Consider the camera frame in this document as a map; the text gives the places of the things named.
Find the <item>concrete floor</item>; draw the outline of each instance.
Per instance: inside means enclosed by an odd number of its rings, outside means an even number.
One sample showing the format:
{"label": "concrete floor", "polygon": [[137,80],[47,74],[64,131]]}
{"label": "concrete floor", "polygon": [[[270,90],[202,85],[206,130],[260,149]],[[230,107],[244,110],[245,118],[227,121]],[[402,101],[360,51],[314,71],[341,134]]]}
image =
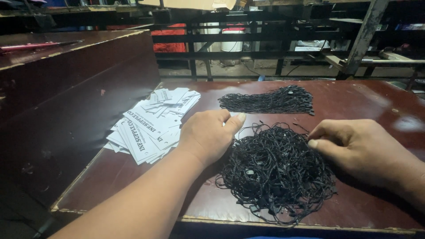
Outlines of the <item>concrete floor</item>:
{"label": "concrete floor", "polygon": [[[222,67],[217,61],[214,61],[211,63],[211,74],[213,76],[214,80],[217,81],[237,81],[238,79],[218,79],[214,76],[258,76],[257,73],[254,73],[250,71],[249,69],[258,72],[259,74],[263,74],[266,76],[273,76],[275,74],[276,69],[254,69],[253,68],[253,62],[245,62],[246,66],[241,63],[239,65],[230,66],[230,67]],[[286,76],[292,69],[294,69],[296,66],[288,66],[284,67],[282,69],[282,76]],[[362,76],[365,72],[366,68],[361,67],[357,71],[356,76]],[[207,71],[205,68],[205,64],[198,64],[197,68],[197,75],[207,75]],[[171,75],[178,75],[178,76],[188,76],[186,79],[171,79],[171,78],[162,78],[163,81],[186,81],[190,79],[190,70],[189,69],[167,69],[162,68],[159,70],[160,75],[162,76],[171,76]],[[329,66],[326,65],[301,65],[297,67],[294,71],[290,73],[289,76],[328,76],[329,78],[334,78],[338,74],[338,70],[333,67],[329,68]],[[413,70],[410,68],[376,68],[372,74],[372,76],[375,77],[406,77],[409,78],[412,76]]]}

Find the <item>cardboard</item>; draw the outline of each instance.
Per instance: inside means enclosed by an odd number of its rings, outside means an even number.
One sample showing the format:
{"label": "cardboard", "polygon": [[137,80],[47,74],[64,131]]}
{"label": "cardboard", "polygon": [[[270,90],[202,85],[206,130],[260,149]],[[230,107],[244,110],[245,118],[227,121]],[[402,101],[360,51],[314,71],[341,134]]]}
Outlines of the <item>cardboard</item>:
{"label": "cardboard", "polygon": [[[139,4],[159,6],[159,0],[138,1]],[[214,11],[217,8],[228,8],[231,10],[236,4],[236,0],[164,0],[167,8],[178,9],[200,9]]]}

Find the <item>glossy table surface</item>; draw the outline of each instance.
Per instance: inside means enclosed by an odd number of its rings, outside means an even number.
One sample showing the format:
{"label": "glossy table surface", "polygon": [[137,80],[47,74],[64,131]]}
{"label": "glossy table surface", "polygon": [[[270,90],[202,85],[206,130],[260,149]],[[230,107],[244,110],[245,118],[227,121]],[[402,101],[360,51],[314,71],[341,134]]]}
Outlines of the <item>glossy table surface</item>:
{"label": "glossy table surface", "polygon": [[[376,80],[272,81],[272,82],[183,82],[161,83],[158,87],[189,87],[201,93],[199,102],[182,122],[197,111],[219,109],[218,98],[227,93],[259,94],[281,86],[299,85],[309,91],[315,116],[308,114],[248,114],[244,126],[259,120],[268,125],[286,122],[298,133],[311,131],[323,119],[374,119],[412,153],[425,161],[425,100]],[[241,137],[250,135],[243,131]],[[83,213],[130,184],[151,165],[137,165],[130,155],[102,149],[86,170],[52,206],[53,211]],[[182,221],[219,222],[274,226],[264,223],[248,209],[236,204],[230,190],[218,189],[214,178],[219,166],[208,168],[190,189]],[[411,233],[424,230],[423,215],[397,196],[337,174],[338,194],[326,200],[316,213],[298,227]],[[287,213],[280,215],[288,219]]]}

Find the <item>tangled black strings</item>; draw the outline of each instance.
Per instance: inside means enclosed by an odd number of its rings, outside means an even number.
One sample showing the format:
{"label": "tangled black strings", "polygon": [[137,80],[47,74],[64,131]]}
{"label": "tangled black strings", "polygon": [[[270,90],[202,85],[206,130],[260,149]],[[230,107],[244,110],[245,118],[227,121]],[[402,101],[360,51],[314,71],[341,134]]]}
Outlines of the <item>tangled black strings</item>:
{"label": "tangled black strings", "polygon": [[314,115],[312,99],[313,96],[304,88],[290,85],[264,94],[227,94],[218,100],[221,108],[231,112]]}
{"label": "tangled black strings", "polygon": [[[306,134],[295,133],[286,123],[246,128],[254,136],[235,140],[229,161],[215,179],[217,187],[231,190],[238,204],[266,222],[295,226],[336,193],[332,171],[308,148]],[[274,220],[259,215],[261,209],[268,209]],[[291,220],[279,219],[284,209]]]}

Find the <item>right hand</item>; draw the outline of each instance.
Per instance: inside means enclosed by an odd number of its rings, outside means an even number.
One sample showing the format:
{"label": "right hand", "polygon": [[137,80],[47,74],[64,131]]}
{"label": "right hand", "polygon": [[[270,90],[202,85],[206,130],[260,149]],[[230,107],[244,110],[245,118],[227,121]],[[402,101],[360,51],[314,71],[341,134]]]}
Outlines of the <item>right hand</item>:
{"label": "right hand", "polygon": [[[335,138],[342,146],[333,142]],[[371,119],[323,120],[309,140],[309,147],[329,156],[347,173],[388,189],[423,164]]]}

